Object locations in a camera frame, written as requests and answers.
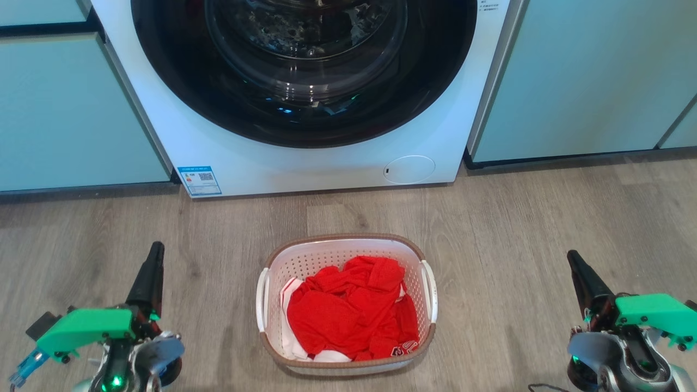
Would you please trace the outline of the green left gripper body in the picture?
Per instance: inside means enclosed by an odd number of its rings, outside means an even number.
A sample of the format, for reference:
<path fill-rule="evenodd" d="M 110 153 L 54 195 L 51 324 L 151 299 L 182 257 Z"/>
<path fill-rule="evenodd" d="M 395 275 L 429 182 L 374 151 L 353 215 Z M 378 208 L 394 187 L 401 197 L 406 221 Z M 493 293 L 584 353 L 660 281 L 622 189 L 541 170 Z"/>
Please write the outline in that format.
<path fill-rule="evenodd" d="M 162 334 L 157 321 L 149 320 L 136 306 L 70 308 L 38 341 L 36 346 L 62 360 L 96 342 L 125 339 L 140 343 Z"/>

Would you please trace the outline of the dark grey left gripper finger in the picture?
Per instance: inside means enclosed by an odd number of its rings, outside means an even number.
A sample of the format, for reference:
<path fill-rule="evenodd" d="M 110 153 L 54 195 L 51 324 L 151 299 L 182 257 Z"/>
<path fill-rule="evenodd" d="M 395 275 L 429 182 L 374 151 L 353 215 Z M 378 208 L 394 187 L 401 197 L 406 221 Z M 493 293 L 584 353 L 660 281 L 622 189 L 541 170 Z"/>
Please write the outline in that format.
<path fill-rule="evenodd" d="M 152 243 L 125 300 L 125 304 L 136 306 L 152 321 L 159 320 L 162 315 L 164 252 L 162 242 Z"/>

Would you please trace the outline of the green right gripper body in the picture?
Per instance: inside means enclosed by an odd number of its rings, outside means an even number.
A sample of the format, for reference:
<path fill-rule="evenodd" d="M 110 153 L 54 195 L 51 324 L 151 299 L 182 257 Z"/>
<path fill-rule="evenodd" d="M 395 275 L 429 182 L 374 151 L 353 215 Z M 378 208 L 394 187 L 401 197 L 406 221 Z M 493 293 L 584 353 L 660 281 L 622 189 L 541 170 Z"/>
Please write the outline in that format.
<path fill-rule="evenodd" d="M 692 350 L 697 344 L 697 312 L 667 293 L 618 296 L 618 327 L 654 328 L 670 340 L 669 346 Z"/>

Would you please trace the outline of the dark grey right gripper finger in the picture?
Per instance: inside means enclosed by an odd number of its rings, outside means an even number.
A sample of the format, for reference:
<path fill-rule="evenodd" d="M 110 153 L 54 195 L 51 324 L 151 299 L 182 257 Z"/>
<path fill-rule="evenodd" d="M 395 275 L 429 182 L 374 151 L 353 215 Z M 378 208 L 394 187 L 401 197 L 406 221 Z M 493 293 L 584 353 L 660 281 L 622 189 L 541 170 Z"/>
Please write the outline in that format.
<path fill-rule="evenodd" d="M 569 250 L 567 260 L 578 307 L 588 330 L 613 330 L 616 325 L 615 293 L 577 250 Z"/>

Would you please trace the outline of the white laundry basket brown rim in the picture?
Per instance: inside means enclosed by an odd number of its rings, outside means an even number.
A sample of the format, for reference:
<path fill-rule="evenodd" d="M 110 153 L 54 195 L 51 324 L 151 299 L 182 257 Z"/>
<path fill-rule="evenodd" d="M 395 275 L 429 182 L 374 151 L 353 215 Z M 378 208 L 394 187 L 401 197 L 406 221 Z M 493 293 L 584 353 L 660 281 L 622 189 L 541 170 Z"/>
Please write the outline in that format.
<path fill-rule="evenodd" d="M 410 354 L 353 363 L 290 360 L 282 352 L 282 287 L 291 278 L 306 278 L 326 266 L 343 266 L 354 256 L 387 256 L 406 270 L 406 288 L 417 313 L 420 345 Z M 415 243 L 396 234 L 327 234 L 296 239 L 268 258 L 256 284 L 256 324 L 261 342 L 283 370 L 307 377 L 349 378 L 375 375 L 421 362 L 436 333 L 438 293 L 433 270 Z"/>

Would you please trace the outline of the blue left gripper plug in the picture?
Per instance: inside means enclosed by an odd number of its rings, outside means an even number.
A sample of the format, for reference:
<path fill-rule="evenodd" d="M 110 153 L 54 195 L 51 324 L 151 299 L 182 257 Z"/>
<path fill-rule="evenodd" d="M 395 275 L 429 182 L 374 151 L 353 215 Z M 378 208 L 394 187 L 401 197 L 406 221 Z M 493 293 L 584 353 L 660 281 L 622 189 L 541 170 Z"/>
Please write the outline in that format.
<path fill-rule="evenodd" d="M 16 389 L 22 387 L 28 377 L 38 368 L 42 367 L 49 359 L 51 359 L 51 355 L 40 348 L 37 347 L 32 350 L 32 352 L 16 367 L 15 372 L 8 378 L 10 392 L 15 392 Z"/>

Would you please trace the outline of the blue energy label sticker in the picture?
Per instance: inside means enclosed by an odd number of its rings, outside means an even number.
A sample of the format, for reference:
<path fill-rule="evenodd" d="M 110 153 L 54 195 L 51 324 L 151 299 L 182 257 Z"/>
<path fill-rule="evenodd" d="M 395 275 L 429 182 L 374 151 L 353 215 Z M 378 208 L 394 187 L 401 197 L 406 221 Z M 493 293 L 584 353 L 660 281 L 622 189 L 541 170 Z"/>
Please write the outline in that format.
<path fill-rule="evenodd" d="M 222 191 L 211 166 L 177 167 L 176 171 L 191 198 L 222 196 Z"/>

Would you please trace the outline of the narrow pale teal cabinet panel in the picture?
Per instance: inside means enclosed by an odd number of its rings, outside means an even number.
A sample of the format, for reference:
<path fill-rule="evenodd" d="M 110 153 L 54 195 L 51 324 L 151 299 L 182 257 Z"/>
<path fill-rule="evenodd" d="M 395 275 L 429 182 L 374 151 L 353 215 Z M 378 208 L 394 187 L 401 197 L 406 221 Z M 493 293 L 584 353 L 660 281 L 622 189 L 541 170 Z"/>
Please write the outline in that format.
<path fill-rule="evenodd" d="M 697 94 L 686 104 L 677 118 L 657 142 L 655 149 L 697 147 Z"/>

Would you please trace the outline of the large pale teal cabinet door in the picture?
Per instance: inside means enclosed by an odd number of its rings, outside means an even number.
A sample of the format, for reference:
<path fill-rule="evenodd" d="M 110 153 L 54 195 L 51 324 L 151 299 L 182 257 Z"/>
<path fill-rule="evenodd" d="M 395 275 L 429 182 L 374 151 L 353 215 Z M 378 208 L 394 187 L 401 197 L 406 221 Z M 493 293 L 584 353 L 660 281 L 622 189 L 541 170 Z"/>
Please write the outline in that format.
<path fill-rule="evenodd" d="M 0 38 L 0 193 L 170 176 L 97 33 Z"/>

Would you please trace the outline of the white front-load washing machine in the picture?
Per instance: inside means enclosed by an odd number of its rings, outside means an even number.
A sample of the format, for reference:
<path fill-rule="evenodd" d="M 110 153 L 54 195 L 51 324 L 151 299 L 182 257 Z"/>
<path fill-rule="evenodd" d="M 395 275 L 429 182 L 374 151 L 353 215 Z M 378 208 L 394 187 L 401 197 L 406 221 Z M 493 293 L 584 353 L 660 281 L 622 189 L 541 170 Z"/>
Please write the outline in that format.
<path fill-rule="evenodd" d="M 131 0 L 91 2 L 176 175 L 177 167 L 211 166 L 222 198 L 405 186 L 387 181 L 383 170 L 410 155 L 436 164 L 417 185 L 455 181 L 510 5 L 510 0 L 476 0 L 477 25 L 466 61 L 425 112 L 371 140 L 303 149 L 257 142 L 197 114 L 150 65 L 134 27 Z"/>

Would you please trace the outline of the red mesh garment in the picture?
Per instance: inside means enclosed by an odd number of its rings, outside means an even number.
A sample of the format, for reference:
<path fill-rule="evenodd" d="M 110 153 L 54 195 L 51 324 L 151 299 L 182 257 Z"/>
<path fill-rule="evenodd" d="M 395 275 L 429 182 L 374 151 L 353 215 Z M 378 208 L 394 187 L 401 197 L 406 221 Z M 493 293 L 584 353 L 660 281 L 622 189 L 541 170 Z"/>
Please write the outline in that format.
<path fill-rule="evenodd" d="M 326 266 L 291 296 L 287 317 L 308 354 L 338 351 L 352 362 L 405 356 L 420 345 L 405 268 L 385 256 Z"/>

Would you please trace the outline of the black round washer door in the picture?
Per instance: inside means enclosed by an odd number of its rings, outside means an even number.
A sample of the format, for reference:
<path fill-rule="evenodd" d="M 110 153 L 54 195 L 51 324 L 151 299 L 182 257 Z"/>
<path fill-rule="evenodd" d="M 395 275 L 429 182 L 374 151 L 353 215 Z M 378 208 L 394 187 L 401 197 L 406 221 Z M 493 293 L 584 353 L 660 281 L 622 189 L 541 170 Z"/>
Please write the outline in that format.
<path fill-rule="evenodd" d="M 476 0 L 130 0 L 158 76 L 239 136 L 288 148 L 371 140 L 463 67 Z"/>

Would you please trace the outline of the wide pale teal cabinet panel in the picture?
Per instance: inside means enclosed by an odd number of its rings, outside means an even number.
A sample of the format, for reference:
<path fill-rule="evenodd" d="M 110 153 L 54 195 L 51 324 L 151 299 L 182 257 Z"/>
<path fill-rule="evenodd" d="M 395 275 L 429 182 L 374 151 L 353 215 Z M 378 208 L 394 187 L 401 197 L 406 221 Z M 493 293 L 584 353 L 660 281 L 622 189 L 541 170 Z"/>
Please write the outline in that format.
<path fill-rule="evenodd" d="M 510 0 L 470 168 L 655 150 L 697 94 L 697 0 Z"/>

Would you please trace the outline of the round white filter cover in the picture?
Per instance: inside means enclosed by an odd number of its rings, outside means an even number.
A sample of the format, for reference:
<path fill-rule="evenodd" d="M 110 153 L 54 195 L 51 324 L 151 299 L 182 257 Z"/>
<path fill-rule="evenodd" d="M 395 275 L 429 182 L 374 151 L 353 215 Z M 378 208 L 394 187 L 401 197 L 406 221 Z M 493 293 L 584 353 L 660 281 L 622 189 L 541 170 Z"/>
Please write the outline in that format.
<path fill-rule="evenodd" d="M 421 155 L 403 156 L 388 163 L 385 179 L 396 185 L 412 185 L 428 179 L 436 169 L 433 159 Z"/>

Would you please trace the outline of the small pale teal cabinet drawer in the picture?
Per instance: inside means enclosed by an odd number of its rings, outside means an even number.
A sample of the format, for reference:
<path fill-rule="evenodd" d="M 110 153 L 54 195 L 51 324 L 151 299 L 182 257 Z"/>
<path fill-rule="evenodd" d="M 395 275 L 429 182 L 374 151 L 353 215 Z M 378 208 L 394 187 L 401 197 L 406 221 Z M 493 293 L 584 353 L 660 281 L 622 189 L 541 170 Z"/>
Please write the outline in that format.
<path fill-rule="evenodd" d="M 91 0 L 0 0 L 0 27 L 84 22 Z"/>

